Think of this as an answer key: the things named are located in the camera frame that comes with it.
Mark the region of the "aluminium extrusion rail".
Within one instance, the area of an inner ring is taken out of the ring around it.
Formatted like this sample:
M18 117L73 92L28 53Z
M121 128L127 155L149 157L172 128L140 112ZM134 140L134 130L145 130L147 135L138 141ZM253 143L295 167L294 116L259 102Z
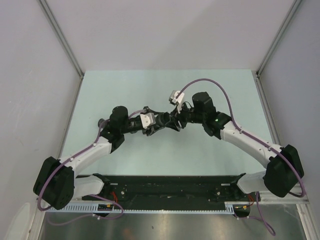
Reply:
M287 194L285 197L278 197L269 191L263 191L259 193L260 202L263 204L308 204L309 200L307 196L296 197Z

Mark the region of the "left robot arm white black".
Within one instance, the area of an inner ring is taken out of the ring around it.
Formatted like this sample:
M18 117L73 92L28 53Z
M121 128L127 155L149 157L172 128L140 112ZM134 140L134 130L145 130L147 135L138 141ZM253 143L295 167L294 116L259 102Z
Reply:
M33 186L38 196L37 208L44 212L51 207L60 210L76 198L76 177L98 159L117 150L124 142L124 135L149 130L156 124L158 112L144 107L128 114L124 106L112 110L108 119L98 121L98 133L90 145L67 157L44 160Z

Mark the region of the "left aluminium frame post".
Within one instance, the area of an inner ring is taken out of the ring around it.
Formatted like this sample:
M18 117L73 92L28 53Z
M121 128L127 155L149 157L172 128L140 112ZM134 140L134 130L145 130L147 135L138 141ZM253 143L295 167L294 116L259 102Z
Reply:
M62 49L64 50L67 58L69 59L72 67L76 71L79 78L82 80L84 77L84 71L82 70L74 51L72 50L65 34L63 33L63 30L57 21L54 12L52 11L49 3L47 0L37 0L36 1L38 5L40 6L43 14L45 15L50 27L52 28L53 33L55 34L58 42L60 43Z

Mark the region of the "aluminium frame post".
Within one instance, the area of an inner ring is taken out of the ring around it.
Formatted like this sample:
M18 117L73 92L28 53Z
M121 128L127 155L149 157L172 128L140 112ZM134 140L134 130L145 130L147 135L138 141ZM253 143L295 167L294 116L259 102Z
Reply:
M52 11L49 3L47 0L37 0L36 1L38 5L40 6L43 14L45 15L50 27L52 28L53 33L55 34L58 42L60 43L62 49L64 50L67 58L69 59L72 67L76 71L79 78L82 80L84 77L84 71L82 70L74 51L72 50L65 34L63 33L63 30L57 21L54 12Z
M280 44L282 38L284 37L286 31L288 30L291 22L293 21L294 17L298 13L301 5L304 3L304 0L294 0L289 11L285 15L284 20L282 21L278 31L275 34L266 54L264 55L261 63L259 64L257 70L255 71L256 76L259 78L260 75L263 73L266 65L271 60L274 52L276 51L278 45Z

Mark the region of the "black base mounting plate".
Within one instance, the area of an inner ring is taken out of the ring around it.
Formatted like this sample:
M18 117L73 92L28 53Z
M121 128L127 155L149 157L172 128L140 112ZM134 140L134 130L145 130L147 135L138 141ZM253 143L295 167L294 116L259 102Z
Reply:
M221 210L223 204L250 205L254 192L237 186L239 176L133 176L105 175L100 197L126 210Z

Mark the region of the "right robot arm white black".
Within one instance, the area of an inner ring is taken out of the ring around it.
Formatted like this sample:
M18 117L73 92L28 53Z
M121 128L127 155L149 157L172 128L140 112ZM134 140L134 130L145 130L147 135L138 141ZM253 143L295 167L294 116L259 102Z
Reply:
M175 106L172 116L183 129L188 123L201 124L211 137L228 142L257 160L264 171L243 173L230 188L231 196L242 201L249 193L270 191L283 198L292 192L298 178L304 176L304 170L298 151L292 145L285 147L271 144L261 138L236 127L232 118L216 110L212 98L207 92L198 92L192 96L192 107L183 101L184 93L174 90L169 102Z

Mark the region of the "right aluminium frame post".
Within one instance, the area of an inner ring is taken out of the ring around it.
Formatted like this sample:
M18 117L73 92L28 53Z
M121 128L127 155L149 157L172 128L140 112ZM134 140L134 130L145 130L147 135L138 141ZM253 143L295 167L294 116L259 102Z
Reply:
M276 51L278 45L280 44L282 38L284 37L286 31L288 30L291 22L293 21L294 17L298 13L301 5L304 3L304 0L294 0L289 11L285 15L284 20L282 21L278 31L275 34L266 54L264 55L261 63L259 64L257 70L255 71L256 76L259 78L260 75L263 73L266 65L271 60L274 52Z

